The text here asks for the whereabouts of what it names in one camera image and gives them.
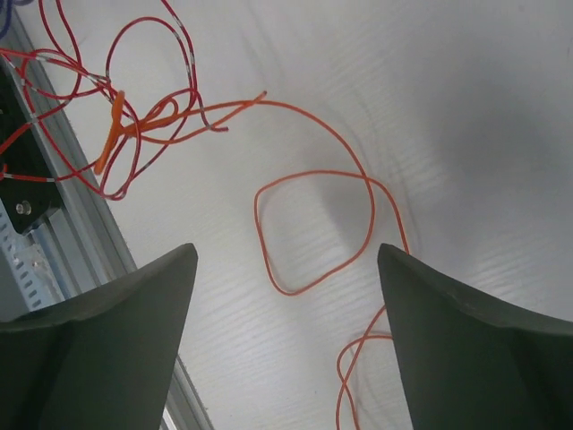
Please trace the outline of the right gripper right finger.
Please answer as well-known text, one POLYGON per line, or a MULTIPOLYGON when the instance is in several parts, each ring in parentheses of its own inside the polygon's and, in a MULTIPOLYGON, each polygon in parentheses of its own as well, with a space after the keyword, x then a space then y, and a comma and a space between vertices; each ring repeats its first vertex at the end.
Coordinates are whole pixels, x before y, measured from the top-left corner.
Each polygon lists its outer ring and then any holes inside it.
POLYGON ((436 271, 394 245, 381 291, 416 429, 569 429, 572 325, 436 271))

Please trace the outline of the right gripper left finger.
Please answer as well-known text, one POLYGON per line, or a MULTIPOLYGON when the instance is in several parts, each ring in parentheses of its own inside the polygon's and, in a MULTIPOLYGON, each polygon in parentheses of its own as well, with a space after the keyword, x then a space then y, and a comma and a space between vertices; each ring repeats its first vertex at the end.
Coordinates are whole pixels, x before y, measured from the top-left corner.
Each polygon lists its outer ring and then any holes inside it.
POLYGON ((4 429, 157 429, 198 265, 191 244, 1 326, 4 429))

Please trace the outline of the aluminium mounting rail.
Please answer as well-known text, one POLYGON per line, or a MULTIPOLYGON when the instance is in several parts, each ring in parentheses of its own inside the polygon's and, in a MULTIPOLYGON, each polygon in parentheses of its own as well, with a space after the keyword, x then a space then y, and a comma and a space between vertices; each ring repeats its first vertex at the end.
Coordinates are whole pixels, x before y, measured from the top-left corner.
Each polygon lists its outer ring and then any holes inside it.
MULTIPOLYGON (((26 102, 15 61, 1 62, 5 90, 13 98, 13 107, 24 121, 56 107, 52 99, 31 94, 26 102)), ((64 111, 59 111, 34 124, 29 133, 52 175, 62 175, 66 164, 81 166, 86 158, 64 111)), ((77 180, 59 185, 59 201, 43 209, 40 197, 32 196, 38 185, 17 185, 23 195, 12 200, 3 198, 1 207, 7 213, 14 230, 27 239, 35 250, 41 278, 46 282, 53 304, 75 297, 92 288, 134 271, 136 264, 128 251, 119 228, 104 200, 77 180)), ((1 314, 20 316, 6 289, 1 289, 1 314)))

